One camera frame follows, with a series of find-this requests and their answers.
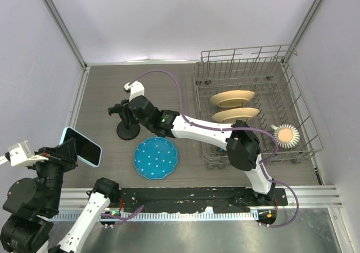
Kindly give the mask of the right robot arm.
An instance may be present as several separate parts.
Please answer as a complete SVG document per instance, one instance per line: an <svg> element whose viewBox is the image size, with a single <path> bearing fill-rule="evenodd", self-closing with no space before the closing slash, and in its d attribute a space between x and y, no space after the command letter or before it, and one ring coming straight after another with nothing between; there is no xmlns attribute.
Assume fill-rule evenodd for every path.
<svg viewBox="0 0 360 253"><path fill-rule="evenodd" d="M217 124L197 120L172 110L159 110L145 96L133 97L128 108L135 121L158 137L191 139L226 151L230 165L244 171L251 183L255 201L267 205L275 199L276 182L265 169L256 133L275 141L262 129L250 128L244 121Z"/></svg>

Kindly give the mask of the black phone stand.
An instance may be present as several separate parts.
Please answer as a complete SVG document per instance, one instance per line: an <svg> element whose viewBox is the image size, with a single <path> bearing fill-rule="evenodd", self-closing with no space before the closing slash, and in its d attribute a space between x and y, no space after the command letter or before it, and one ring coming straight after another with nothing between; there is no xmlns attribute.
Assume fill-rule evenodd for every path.
<svg viewBox="0 0 360 253"><path fill-rule="evenodd" d="M129 109L129 100L122 100L121 103L109 107L107 111L109 115L118 114L121 119L116 127L120 139L130 141L139 135L140 126Z"/></svg>

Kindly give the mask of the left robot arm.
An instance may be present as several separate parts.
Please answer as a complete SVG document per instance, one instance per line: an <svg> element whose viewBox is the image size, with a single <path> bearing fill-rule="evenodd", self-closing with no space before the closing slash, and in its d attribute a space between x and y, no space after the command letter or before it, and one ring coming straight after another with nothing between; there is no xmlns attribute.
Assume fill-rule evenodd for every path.
<svg viewBox="0 0 360 253"><path fill-rule="evenodd" d="M31 152L23 141L1 157L1 162L8 161L12 167L25 166L37 173L36 178L17 180L7 192L3 209L11 215L1 229L1 244L7 252L81 252L103 211L119 203L118 183L98 179L72 228L56 246L48 246L50 219L59 213L64 173L76 168L77 159L75 138L37 152Z"/></svg>

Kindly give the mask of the phone with light blue case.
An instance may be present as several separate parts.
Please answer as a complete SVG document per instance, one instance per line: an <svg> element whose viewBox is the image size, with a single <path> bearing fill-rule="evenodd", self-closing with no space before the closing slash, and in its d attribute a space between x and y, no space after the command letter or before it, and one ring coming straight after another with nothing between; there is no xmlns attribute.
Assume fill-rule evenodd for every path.
<svg viewBox="0 0 360 253"><path fill-rule="evenodd" d="M101 146L69 126L63 129L59 144L71 138L75 139L78 160L93 168L99 167L102 157Z"/></svg>

